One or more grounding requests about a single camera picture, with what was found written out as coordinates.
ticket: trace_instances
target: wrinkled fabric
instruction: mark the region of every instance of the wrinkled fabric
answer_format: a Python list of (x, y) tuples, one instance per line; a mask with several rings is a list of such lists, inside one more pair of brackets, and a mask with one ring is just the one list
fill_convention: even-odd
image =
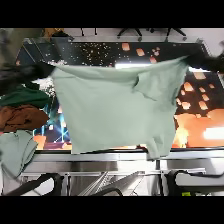
[(9, 177), (17, 177), (30, 162), (36, 150), (32, 132), (18, 130), (0, 136), (0, 152), (3, 171)]
[(0, 106), (19, 107), (29, 104), (37, 108), (43, 108), (49, 102), (49, 96), (41, 91), (31, 88), (17, 86), (13, 92), (0, 98)]
[(150, 158), (168, 155), (187, 67), (183, 58), (128, 69), (57, 65), (52, 77), (72, 153), (146, 144)]
[(31, 105), (3, 107), (0, 110), (0, 131), (34, 130), (46, 124), (49, 117)]

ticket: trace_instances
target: fabric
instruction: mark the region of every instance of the fabric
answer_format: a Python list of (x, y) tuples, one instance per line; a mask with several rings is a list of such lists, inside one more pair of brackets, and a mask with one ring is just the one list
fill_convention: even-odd
[(24, 166), (30, 162), (36, 150), (32, 132), (18, 130), (0, 136), (0, 152), (3, 171), (10, 177), (19, 176)]
[(183, 58), (128, 69), (57, 65), (52, 77), (72, 153), (146, 144), (150, 158), (168, 155), (186, 70)]
[(18, 107), (24, 104), (30, 104), (37, 108), (43, 108), (49, 101), (48, 95), (40, 90), (34, 90), (17, 86), (15, 91), (1, 97), (0, 106)]
[(0, 110), (0, 131), (34, 130), (46, 124), (49, 117), (44, 111), (31, 105), (3, 107)]

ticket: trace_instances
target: light green t-shirt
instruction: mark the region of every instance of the light green t-shirt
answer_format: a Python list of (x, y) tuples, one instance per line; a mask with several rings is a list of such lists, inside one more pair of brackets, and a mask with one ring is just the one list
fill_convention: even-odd
[(182, 59), (128, 69), (57, 65), (52, 77), (72, 153), (146, 144), (150, 158), (168, 155), (188, 67)]

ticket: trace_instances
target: brown cloth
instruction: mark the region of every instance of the brown cloth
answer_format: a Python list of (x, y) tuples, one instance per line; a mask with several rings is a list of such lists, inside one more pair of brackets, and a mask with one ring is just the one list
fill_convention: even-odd
[(31, 105), (5, 106), (0, 110), (0, 131), (34, 130), (46, 124), (49, 117), (44, 111)]

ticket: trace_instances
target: gray-green cloth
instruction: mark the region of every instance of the gray-green cloth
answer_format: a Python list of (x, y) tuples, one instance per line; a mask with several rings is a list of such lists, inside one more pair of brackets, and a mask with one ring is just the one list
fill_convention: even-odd
[(11, 174), (14, 177), (19, 176), (24, 166), (32, 159), (36, 147), (37, 143), (33, 141), (32, 132), (18, 130), (15, 133), (1, 135), (1, 162), (5, 173), (9, 177)]
[(150, 158), (168, 155), (188, 67), (182, 59), (128, 69), (57, 65), (52, 77), (72, 153), (146, 144)]

